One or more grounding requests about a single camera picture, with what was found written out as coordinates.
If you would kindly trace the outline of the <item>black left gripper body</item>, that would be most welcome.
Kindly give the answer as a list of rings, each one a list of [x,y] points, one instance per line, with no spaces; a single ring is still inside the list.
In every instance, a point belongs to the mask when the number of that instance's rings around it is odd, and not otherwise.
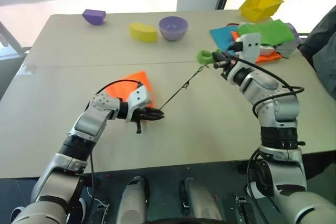
[[[146,107],[143,109],[135,109],[131,118],[131,122],[136,123],[136,133],[141,134],[141,120],[153,121],[155,120],[155,109]]]

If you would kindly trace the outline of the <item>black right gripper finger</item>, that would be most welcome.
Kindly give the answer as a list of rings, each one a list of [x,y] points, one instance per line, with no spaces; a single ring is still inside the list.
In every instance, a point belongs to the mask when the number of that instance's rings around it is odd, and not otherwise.
[[[218,68],[228,69],[230,66],[231,66],[231,62],[225,61],[225,60],[213,63],[213,67],[215,69],[218,69]]]
[[[212,57],[214,62],[231,62],[234,60],[234,56],[232,56],[228,51],[212,52]]]

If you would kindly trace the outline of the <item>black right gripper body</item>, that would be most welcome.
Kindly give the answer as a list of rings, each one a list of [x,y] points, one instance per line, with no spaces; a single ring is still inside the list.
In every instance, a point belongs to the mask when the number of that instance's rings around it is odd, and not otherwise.
[[[234,59],[234,60],[231,61],[231,66],[228,69],[223,69],[223,73],[221,74],[221,76],[225,80],[228,79],[228,75],[229,75],[230,71],[235,67],[236,63],[237,63],[237,60]]]

